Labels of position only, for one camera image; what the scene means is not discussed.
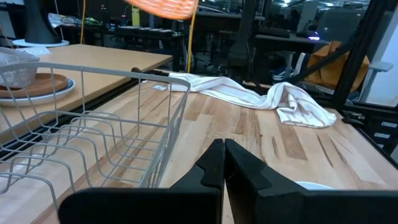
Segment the orange object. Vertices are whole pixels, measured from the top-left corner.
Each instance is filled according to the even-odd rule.
[[[155,16],[167,19],[189,19],[197,10],[198,0],[125,0]]]

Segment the black pole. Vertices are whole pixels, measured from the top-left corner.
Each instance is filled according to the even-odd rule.
[[[333,103],[336,108],[344,106],[350,89],[362,66],[363,59],[368,51],[368,46],[373,40],[374,31],[384,15],[387,1],[371,0],[368,10],[365,13],[361,27],[358,32],[358,43],[351,50],[333,95]]]

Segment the brown plate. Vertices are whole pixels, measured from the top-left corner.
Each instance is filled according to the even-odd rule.
[[[62,90],[68,85],[68,78],[63,75],[54,74],[55,91]],[[37,73],[33,85],[26,87],[30,97],[46,95],[53,92],[51,73]],[[0,86],[0,97],[26,98],[24,89],[11,88],[8,92],[7,87]]]

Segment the orange cloth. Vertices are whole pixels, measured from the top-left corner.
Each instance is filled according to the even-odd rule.
[[[311,55],[307,67],[311,67],[312,65],[318,63],[319,60],[336,51],[336,49],[341,45],[341,42],[332,41],[330,45],[322,47],[319,51]],[[344,64],[348,58],[348,54],[349,52],[345,53],[333,63],[330,63],[321,68],[319,71],[316,71],[309,75],[305,80],[315,83],[317,85],[324,85],[328,88],[335,89],[341,76],[341,71],[343,70]],[[351,88],[351,92],[355,91],[360,86],[361,82],[365,78],[366,73],[368,72],[369,65],[369,59],[368,57],[365,57],[363,59],[361,69],[359,70],[358,75],[355,78],[355,82],[353,87]]]

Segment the white plate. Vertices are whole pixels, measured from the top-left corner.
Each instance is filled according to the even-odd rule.
[[[59,100],[66,95],[68,95],[75,87],[76,83],[74,80],[68,79],[68,85],[64,89],[57,91],[55,93],[55,99]],[[18,98],[15,99],[17,101],[18,106],[32,106],[29,102],[28,98]],[[54,95],[53,93],[42,95],[42,96],[33,96],[30,98],[33,105],[42,105],[45,103],[53,103]],[[0,98],[0,105],[2,106],[16,106],[14,100],[12,98]]]
[[[316,183],[311,183],[311,182],[302,182],[302,181],[296,181],[296,184],[299,184],[303,188],[307,190],[334,190],[331,187],[322,185],[322,184],[316,184]]]

